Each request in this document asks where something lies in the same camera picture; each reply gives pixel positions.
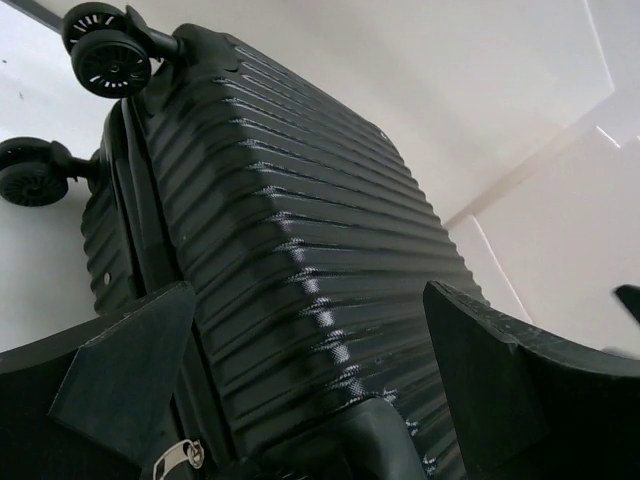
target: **glossy black surface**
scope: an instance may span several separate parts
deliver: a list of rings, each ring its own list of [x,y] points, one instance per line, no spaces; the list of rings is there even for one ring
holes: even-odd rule
[[[482,295],[396,148],[239,40],[175,35],[188,65],[165,65],[135,107],[237,455],[377,397],[428,478],[462,478],[421,294],[439,279]],[[117,141],[105,134],[105,148]],[[107,305],[120,295],[99,276],[119,254],[115,234],[93,230],[109,232],[103,195],[83,231]]]

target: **black suitcase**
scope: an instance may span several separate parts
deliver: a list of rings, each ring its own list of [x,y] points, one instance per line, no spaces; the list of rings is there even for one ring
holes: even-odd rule
[[[188,438],[206,460],[184,477],[249,458],[282,468],[274,478],[464,478],[422,291],[439,280],[482,294],[385,134],[230,35],[169,37],[100,4],[64,25],[80,82],[123,99],[91,162],[18,139],[0,187],[39,205],[66,176],[89,178],[99,313],[192,285],[147,474]],[[149,55],[165,58],[152,76]]]

